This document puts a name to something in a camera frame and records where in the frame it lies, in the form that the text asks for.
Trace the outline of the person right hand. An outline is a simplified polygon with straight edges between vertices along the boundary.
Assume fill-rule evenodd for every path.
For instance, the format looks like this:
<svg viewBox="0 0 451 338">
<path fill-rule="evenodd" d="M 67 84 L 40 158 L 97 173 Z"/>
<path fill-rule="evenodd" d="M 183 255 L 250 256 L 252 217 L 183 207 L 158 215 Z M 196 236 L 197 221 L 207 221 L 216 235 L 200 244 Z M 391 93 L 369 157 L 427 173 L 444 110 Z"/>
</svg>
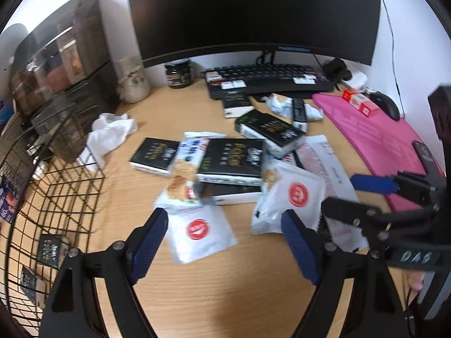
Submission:
<svg viewBox="0 0 451 338">
<path fill-rule="evenodd" d="M 409 287 L 416 292 L 423 288 L 425 274 L 421 271 L 411 271 L 407 273 L 407 283 Z"/>
</svg>

